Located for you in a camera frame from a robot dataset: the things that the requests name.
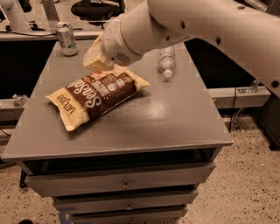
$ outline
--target floor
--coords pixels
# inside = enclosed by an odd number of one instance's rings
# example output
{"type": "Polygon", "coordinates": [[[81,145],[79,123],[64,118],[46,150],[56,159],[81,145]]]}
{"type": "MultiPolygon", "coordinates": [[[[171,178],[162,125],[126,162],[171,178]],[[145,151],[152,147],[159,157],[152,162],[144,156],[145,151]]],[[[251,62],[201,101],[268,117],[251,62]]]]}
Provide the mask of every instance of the floor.
{"type": "MultiPolygon", "coordinates": [[[[130,10],[142,1],[125,2],[130,10]]],[[[30,2],[33,10],[26,16],[47,29],[40,0],[30,2]]],[[[56,3],[61,19],[69,19],[71,23],[81,22],[69,13],[70,6],[75,2],[77,1],[60,0],[56,3]]],[[[234,144],[221,150],[215,159],[216,169],[207,182],[199,186],[199,195],[188,207],[185,217],[177,221],[162,220],[159,223],[280,223],[280,152],[270,150],[270,141],[258,125],[257,119],[244,115],[240,122],[242,132],[232,130],[234,144]]],[[[13,130],[4,131],[12,134],[13,130]]],[[[8,140],[0,131],[0,154],[8,140]]],[[[18,224],[23,219],[30,219],[34,224],[60,223],[51,199],[42,199],[32,189],[19,187],[20,172],[15,165],[0,169],[0,223],[18,224]]]]}

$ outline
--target desk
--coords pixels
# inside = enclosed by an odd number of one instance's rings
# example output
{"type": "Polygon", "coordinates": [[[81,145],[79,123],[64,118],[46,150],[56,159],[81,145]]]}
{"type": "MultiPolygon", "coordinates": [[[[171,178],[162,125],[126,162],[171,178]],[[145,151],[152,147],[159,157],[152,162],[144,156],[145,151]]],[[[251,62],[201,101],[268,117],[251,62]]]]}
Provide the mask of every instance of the desk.
{"type": "Polygon", "coordinates": [[[176,45],[171,82],[158,73],[158,50],[129,68],[150,87],[99,119],[67,132],[45,95],[90,73],[80,52],[58,43],[25,106],[4,161],[15,161],[26,184],[71,214],[73,223],[124,223],[178,218],[207,180],[214,158],[232,139],[185,46],[176,45]]]}

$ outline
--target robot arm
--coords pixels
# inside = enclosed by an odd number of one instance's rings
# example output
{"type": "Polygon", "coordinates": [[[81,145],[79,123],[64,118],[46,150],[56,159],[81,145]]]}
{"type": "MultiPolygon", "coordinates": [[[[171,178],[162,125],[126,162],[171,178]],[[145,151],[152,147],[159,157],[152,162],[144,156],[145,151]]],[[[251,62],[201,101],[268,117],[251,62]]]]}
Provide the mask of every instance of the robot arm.
{"type": "Polygon", "coordinates": [[[29,32],[31,27],[18,0],[0,0],[0,10],[10,22],[13,31],[29,32]]]}
{"type": "Polygon", "coordinates": [[[233,0],[147,0],[106,27],[104,55],[127,66],[150,50],[203,39],[280,97],[280,19],[233,0]]]}

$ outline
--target cable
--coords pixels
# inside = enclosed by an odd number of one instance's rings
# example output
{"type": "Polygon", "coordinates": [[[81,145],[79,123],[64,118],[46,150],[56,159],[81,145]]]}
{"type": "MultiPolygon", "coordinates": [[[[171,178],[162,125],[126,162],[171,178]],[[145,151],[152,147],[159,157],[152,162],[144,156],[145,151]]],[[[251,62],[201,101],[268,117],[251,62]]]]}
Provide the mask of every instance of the cable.
{"type": "Polygon", "coordinates": [[[24,32],[17,32],[17,31],[0,31],[0,33],[13,33],[18,35],[24,35],[24,36],[32,36],[32,37],[46,37],[46,36],[55,36],[56,33],[49,33],[49,34],[42,34],[42,35],[34,35],[30,33],[24,33],[24,32]]]}
{"type": "Polygon", "coordinates": [[[233,107],[232,107],[233,112],[232,112],[232,115],[230,116],[230,121],[229,121],[229,127],[228,127],[229,133],[231,132],[231,123],[233,121],[233,116],[235,114],[236,89],[237,89],[237,87],[234,88],[234,103],[233,103],[233,107]]]}
{"type": "Polygon", "coordinates": [[[6,133],[6,132],[4,132],[2,129],[0,129],[6,136],[8,136],[8,137],[11,137],[11,135],[10,134],[8,134],[8,133],[6,133]]]}

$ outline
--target soda can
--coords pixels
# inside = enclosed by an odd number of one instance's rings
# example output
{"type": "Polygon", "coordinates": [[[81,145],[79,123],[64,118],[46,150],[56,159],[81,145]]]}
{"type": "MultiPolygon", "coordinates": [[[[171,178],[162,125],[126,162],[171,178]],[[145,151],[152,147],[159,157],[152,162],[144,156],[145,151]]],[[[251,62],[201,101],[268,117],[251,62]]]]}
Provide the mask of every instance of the soda can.
{"type": "Polygon", "coordinates": [[[77,48],[73,28],[69,23],[58,22],[56,33],[64,55],[72,56],[78,53],[79,50],[77,48]]]}

